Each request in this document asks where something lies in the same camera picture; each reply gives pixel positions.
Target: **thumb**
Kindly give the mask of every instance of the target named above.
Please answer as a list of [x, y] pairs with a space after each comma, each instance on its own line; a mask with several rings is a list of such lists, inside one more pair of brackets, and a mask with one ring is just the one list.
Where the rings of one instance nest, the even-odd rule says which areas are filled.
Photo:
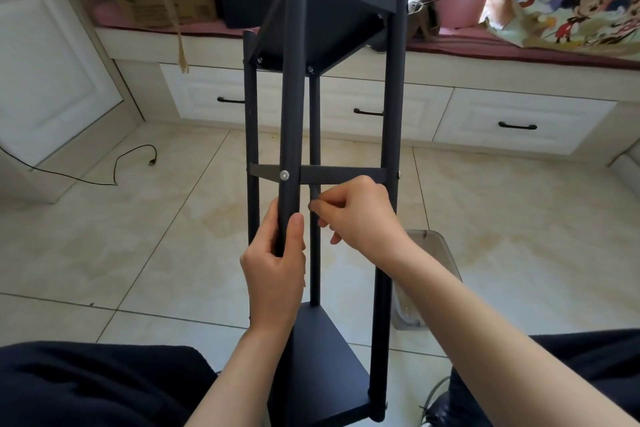
[[329, 225], [332, 225], [337, 219], [337, 214], [340, 212], [339, 207], [323, 201], [322, 199], [314, 199], [309, 203], [309, 211], [313, 211], [320, 218], [325, 220]]
[[287, 225], [287, 239], [283, 257], [302, 253], [305, 247], [305, 217], [302, 213], [293, 213]]

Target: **forearm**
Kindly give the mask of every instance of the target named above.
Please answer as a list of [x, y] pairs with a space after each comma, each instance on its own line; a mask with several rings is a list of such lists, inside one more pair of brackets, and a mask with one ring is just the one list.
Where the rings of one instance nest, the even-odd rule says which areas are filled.
[[288, 333], [247, 330], [186, 427], [256, 427]]
[[419, 247], [407, 245], [387, 272], [416, 304], [494, 425], [637, 425]]

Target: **top shelf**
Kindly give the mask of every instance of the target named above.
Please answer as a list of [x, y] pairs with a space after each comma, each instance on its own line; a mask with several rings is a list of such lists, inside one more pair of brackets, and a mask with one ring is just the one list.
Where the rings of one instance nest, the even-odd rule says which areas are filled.
[[[274, 0], [258, 32], [252, 61], [282, 71], [285, 1]], [[307, 73], [321, 75], [385, 29], [396, 0], [307, 0]]]

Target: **hand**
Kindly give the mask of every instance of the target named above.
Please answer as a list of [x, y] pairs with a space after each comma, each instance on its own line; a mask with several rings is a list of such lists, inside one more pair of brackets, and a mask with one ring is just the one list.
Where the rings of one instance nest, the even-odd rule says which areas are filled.
[[278, 198], [269, 205], [251, 245], [240, 257], [249, 289], [250, 329], [288, 335], [305, 286], [305, 218], [289, 219], [284, 256], [273, 254], [278, 233]]
[[332, 245], [344, 239], [378, 267], [411, 242], [391, 207], [387, 188], [368, 176], [322, 192], [309, 203], [309, 210], [320, 217], [321, 227], [329, 225], [335, 232]]

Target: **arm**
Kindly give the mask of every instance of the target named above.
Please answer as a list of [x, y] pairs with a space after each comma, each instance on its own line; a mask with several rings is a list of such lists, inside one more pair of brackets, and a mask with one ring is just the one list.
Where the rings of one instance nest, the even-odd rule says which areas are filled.
[[278, 202], [271, 203], [240, 258], [249, 289], [249, 329], [186, 427], [255, 427], [263, 420], [273, 375], [302, 300], [304, 228], [303, 216], [295, 213], [287, 227], [284, 256], [275, 257], [271, 251], [278, 231]]
[[309, 207], [332, 244], [344, 239], [409, 295], [494, 425], [638, 425], [413, 243], [382, 185], [361, 176]]

